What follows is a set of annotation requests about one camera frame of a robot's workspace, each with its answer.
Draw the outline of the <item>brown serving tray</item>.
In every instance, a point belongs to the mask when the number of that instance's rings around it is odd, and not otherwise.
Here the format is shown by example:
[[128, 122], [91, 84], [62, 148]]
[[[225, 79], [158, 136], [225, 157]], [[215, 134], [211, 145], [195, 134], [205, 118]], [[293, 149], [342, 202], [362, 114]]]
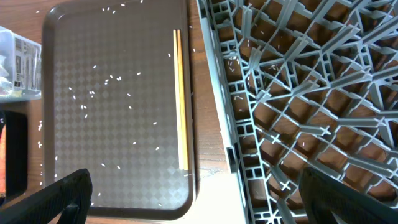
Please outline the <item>brown serving tray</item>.
[[195, 200], [191, 126], [178, 167], [174, 29], [189, 95], [186, 1], [65, 1], [44, 18], [44, 184], [88, 169], [90, 215], [176, 220]]

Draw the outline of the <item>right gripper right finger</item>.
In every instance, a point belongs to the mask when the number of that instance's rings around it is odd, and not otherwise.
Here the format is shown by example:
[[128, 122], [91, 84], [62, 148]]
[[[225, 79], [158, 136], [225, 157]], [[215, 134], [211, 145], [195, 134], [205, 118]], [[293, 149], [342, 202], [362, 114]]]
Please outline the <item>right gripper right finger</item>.
[[299, 192], [310, 223], [397, 223], [397, 211], [312, 167], [304, 168]]

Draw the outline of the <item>grey dishwasher rack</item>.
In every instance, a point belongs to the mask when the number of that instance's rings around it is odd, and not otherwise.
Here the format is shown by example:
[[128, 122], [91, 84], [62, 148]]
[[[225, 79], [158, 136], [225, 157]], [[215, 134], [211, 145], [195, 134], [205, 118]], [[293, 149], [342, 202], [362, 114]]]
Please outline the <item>grey dishwasher rack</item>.
[[198, 1], [245, 223], [305, 223], [312, 167], [397, 208], [397, 0]]

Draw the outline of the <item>orange carrot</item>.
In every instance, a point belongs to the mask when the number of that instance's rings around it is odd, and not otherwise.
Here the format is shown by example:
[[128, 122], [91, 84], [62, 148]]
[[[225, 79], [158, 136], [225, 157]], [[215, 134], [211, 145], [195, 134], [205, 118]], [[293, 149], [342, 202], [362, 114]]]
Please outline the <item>orange carrot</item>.
[[0, 193], [6, 196], [6, 127], [1, 127], [1, 147], [0, 147]]

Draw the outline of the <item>clear plastic bin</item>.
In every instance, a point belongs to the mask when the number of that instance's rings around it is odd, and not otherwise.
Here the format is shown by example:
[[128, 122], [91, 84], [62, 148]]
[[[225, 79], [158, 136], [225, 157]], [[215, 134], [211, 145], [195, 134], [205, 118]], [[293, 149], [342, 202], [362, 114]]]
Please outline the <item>clear plastic bin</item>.
[[1, 103], [41, 98], [42, 47], [1, 27]]

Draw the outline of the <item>wooden chopstick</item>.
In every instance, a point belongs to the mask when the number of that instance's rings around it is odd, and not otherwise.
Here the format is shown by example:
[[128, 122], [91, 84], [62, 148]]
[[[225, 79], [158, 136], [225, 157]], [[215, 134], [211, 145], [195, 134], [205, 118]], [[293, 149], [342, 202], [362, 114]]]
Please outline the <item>wooden chopstick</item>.
[[183, 162], [183, 145], [182, 145], [182, 128], [181, 128], [181, 109], [180, 109], [180, 87], [179, 87], [179, 71], [178, 71], [178, 42], [177, 30], [173, 30], [173, 46], [174, 46], [174, 83], [175, 83], [175, 109], [177, 120], [177, 142], [178, 142], [178, 167], [184, 170]]
[[182, 35], [181, 30], [177, 30], [177, 51], [178, 51], [178, 84], [180, 93], [180, 115], [182, 129], [182, 152], [183, 152], [183, 170], [189, 170], [188, 161], [188, 141], [187, 141], [187, 121], [185, 109], [185, 84], [183, 74], [183, 55], [182, 55]]

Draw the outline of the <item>black plastic tray bin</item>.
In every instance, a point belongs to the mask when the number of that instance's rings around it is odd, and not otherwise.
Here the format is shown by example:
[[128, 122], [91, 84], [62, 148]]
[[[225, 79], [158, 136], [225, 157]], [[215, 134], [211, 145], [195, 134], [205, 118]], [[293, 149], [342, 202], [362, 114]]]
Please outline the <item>black plastic tray bin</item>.
[[1, 127], [6, 127], [6, 196], [1, 204], [13, 200], [28, 185], [28, 120], [26, 115], [1, 110]]

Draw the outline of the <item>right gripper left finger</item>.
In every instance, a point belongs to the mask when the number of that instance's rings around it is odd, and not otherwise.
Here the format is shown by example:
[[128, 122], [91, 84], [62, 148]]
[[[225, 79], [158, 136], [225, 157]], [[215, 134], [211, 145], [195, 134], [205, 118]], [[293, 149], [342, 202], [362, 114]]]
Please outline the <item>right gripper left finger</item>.
[[88, 169], [79, 169], [30, 197], [1, 210], [1, 223], [84, 223], [93, 184]]

